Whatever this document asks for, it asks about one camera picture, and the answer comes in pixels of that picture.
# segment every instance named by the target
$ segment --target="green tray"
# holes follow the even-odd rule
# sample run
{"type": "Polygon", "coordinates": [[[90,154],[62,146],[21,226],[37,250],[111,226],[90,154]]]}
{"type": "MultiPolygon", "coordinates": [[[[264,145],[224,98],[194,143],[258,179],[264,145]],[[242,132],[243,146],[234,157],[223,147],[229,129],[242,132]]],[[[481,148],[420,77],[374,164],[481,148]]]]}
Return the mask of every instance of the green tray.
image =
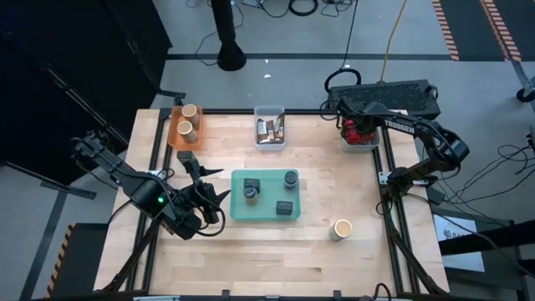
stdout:
{"type": "Polygon", "coordinates": [[[232,172],[231,217],[238,221],[287,221],[301,215],[299,196],[299,173],[294,169],[281,170],[235,170],[232,172]],[[298,174],[298,184],[291,192],[284,190],[284,175],[288,171],[298,174]],[[248,205],[243,196],[243,180],[260,180],[260,193],[256,205],[248,205]],[[278,215],[277,201],[293,202],[292,214],[278,215]]]}

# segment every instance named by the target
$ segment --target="small box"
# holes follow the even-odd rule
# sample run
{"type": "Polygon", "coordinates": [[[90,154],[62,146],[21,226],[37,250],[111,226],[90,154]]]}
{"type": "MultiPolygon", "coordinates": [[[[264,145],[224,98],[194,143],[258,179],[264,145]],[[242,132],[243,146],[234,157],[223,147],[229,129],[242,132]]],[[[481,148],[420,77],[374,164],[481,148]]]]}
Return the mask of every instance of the small box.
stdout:
{"type": "Polygon", "coordinates": [[[293,211],[293,203],[286,201],[277,201],[277,214],[291,215],[293,211]]]}
{"type": "Polygon", "coordinates": [[[260,193],[260,180],[259,179],[243,179],[243,188],[252,187],[260,193]]]}

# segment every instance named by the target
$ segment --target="black metal frame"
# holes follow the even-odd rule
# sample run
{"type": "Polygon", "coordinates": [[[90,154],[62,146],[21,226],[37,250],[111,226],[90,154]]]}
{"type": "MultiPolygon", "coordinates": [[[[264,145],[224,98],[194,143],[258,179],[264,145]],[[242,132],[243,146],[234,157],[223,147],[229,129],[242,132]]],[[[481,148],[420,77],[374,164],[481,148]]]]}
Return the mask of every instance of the black metal frame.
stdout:
{"type": "MultiPolygon", "coordinates": [[[[176,105],[182,105],[181,99],[176,99],[176,105]]],[[[251,115],[254,113],[253,109],[204,109],[203,114],[207,115],[251,115]]],[[[285,114],[287,115],[331,115],[333,112],[332,110],[319,110],[319,109],[287,109],[285,110],[285,114]]],[[[171,114],[171,109],[160,109],[160,114],[158,116],[158,125],[156,126],[156,133],[155,133],[155,142],[152,149],[152,154],[150,157],[150,169],[154,169],[156,167],[156,163],[158,160],[158,153],[161,145],[161,138],[163,134],[164,124],[167,118],[169,118],[169,115],[171,114]]],[[[385,151],[387,156],[387,161],[389,168],[392,170],[395,167],[394,163],[394,156],[392,147],[390,144],[390,137],[388,135],[388,131],[384,131],[384,143],[385,143],[385,151]]],[[[373,157],[374,157],[374,164],[375,169],[377,172],[377,175],[380,171],[382,171],[383,167],[381,165],[381,159],[380,159],[380,153],[379,150],[376,148],[373,150],[373,157]]],[[[171,147],[166,147],[166,154],[164,157],[164,163],[162,168],[168,168],[171,161],[171,147]]],[[[380,194],[383,212],[388,211],[388,204],[385,200],[385,196],[383,194],[380,194]]],[[[403,239],[405,241],[405,245],[407,247],[410,247],[410,239],[409,239],[409,230],[406,223],[405,218],[405,211],[403,208],[403,205],[400,204],[400,202],[395,203],[397,207],[397,214],[398,218],[400,220],[400,232],[403,235],[403,239]]],[[[145,232],[145,223],[146,223],[146,217],[143,214],[140,214],[140,219],[138,221],[138,227],[135,235],[135,243],[134,246],[138,244],[140,239],[143,237],[143,233],[145,232]]],[[[407,293],[404,292],[403,289],[403,281],[401,277],[400,272],[400,262],[398,259],[398,253],[395,243],[393,242],[392,238],[388,237],[388,245],[389,245],[389,251],[390,251],[390,263],[392,266],[392,273],[394,275],[394,283],[395,283],[395,291],[397,298],[408,298],[411,300],[452,300],[455,299],[457,301],[469,301],[474,300],[474,298],[453,298],[452,296],[440,296],[440,295],[429,295],[429,294],[420,294],[420,288],[418,286],[418,279],[416,276],[411,276],[411,288],[413,289],[413,293],[407,293]]],[[[142,284],[142,291],[149,292],[150,290],[150,280],[152,275],[152,268],[154,266],[154,259],[155,259],[155,245],[157,242],[157,236],[150,242],[149,245],[149,252],[147,253],[147,259],[146,259],[146,265],[145,265],[145,271],[143,275],[143,284],[142,284]]],[[[135,275],[137,273],[137,265],[132,269],[130,276],[127,280],[126,284],[126,290],[133,290],[134,289],[134,283],[135,283],[135,275]]],[[[184,296],[181,295],[181,300],[214,300],[215,296],[184,296]]],[[[222,300],[230,300],[230,291],[223,290],[222,291],[222,300]]],[[[286,300],[286,301],[300,301],[300,300],[314,300],[314,301],[330,301],[330,300],[359,300],[358,297],[342,297],[340,291],[334,291],[333,297],[279,297],[279,296],[232,296],[232,300],[286,300]]]]}

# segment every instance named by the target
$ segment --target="wooden table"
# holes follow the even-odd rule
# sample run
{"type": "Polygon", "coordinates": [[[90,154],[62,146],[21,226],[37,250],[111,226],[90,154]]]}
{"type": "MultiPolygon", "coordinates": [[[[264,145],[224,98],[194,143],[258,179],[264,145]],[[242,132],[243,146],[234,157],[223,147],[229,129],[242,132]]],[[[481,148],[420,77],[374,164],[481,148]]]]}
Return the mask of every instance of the wooden table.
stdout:
{"type": "MultiPolygon", "coordinates": [[[[137,113],[126,156],[136,170],[146,170],[149,165],[158,114],[159,110],[137,113]]],[[[317,115],[287,115],[288,142],[276,153],[256,149],[252,115],[205,118],[206,139],[203,150],[195,155],[206,168],[225,169],[205,181],[221,192],[230,188],[236,169],[296,168],[301,179],[302,215],[290,224],[236,222],[230,218],[228,196],[222,203],[228,218],[221,235],[197,235],[183,241],[160,231],[151,294],[220,295],[223,289],[230,289],[231,295],[332,296],[333,290],[341,290],[343,296],[361,296],[372,294],[379,282],[395,291],[384,222],[375,213],[380,196],[371,153],[343,153],[334,122],[317,115]],[[354,233],[342,242],[330,242],[328,228],[341,218],[353,223],[354,233]]],[[[160,146],[159,168],[168,127],[169,121],[160,146]]],[[[390,140],[397,166],[418,161],[410,135],[391,130],[390,140]]],[[[387,171],[382,144],[380,150],[387,171]]],[[[191,183],[175,151],[171,168],[176,175],[170,184],[183,187],[191,183]]],[[[410,192],[425,196],[420,187],[410,192]]],[[[115,208],[126,201],[120,190],[115,208]]],[[[404,198],[404,204],[414,254],[437,284],[449,290],[428,204],[410,196],[404,198]]],[[[104,287],[131,254],[139,214],[130,206],[112,222],[95,289],[104,287]]],[[[206,232],[218,228],[210,226],[206,232]]],[[[398,253],[405,291],[409,292],[405,259],[398,253]]],[[[144,267],[145,256],[138,267],[136,288],[141,286],[144,267]]]]}

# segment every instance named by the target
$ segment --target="concrete floor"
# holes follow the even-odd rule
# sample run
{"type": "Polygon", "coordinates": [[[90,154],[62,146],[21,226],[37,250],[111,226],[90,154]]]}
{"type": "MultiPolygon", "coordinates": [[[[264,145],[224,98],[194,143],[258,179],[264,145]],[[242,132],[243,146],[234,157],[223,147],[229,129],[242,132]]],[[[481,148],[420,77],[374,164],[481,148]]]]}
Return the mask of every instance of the concrete floor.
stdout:
{"type": "MultiPolygon", "coordinates": [[[[267,0],[272,14],[284,11],[287,1],[267,0]]],[[[202,38],[214,29],[211,10],[205,1],[187,8],[184,1],[155,0],[162,22],[174,44],[170,54],[192,54],[202,38]]],[[[299,3],[303,9],[307,3],[299,3]]],[[[360,0],[350,45],[352,54],[382,54],[401,0],[360,0]]],[[[289,14],[280,19],[241,5],[245,24],[237,30],[237,41],[246,53],[336,53],[344,52],[352,11],[339,18],[315,13],[308,18],[289,14]]],[[[209,38],[200,53],[216,54],[217,37],[209,38]]],[[[393,54],[447,54],[446,44],[436,21],[431,0],[409,1],[393,40],[393,54]]],[[[186,102],[204,107],[251,108],[254,105],[284,105],[288,108],[317,108],[327,97],[325,78],[339,68],[340,60],[323,59],[250,59],[247,66],[227,73],[206,67],[195,60],[170,60],[161,81],[162,89],[186,92],[186,102]]],[[[382,61],[350,60],[351,67],[363,75],[363,84],[379,80],[382,61]]],[[[528,76],[535,75],[535,63],[522,63],[528,76]]],[[[520,88],[510,63],[453,61],[389,61],[385,80],[428,79],[439,88],[442,114],[439,122],[454,130],[469,146],[459,176],[449,180],[454,189],[462,187],[471,175],[497,158],[497,147],[504,144],[526,145],[528,126],[535,123],[529,104],[514,99],[520,88]]],[[[352,84],[341,77],[333,84],[352,84]]],[[[153,108],[169,107],[171,99],[156,96],[153,108]]],[[[508,162],[480,180],[465,193],[466,198],[483,196],[514,185],[526,175],[515,175],[521,162],[508,162]]],[[[528,178],[517,189],[501,196],[473,202],[481,212],[516,222],[533,219],[531,203],[535,186],[528,178]]],[[[34,291],[43,297],[67,225],[72,222],[105,222],[110,216],[115,191],[90,176],[73,186],[97,191],[95,200],[69,196],[34,291]]],[[[0,300],[18,299],[39,240],[48,220],[56,192],[8,167],[0,168],[0,227],[4,229],[0,248],[0,300]]],[[[535,255],[534,248],[523,248],[525,258],[535,255]]],[[[531,288],[535,283],[528,279],[531,288]]],[[[451,283],[451,290],[479,298],[514,299],[511,292],[481,288],[466,283],[451,283]]]]}

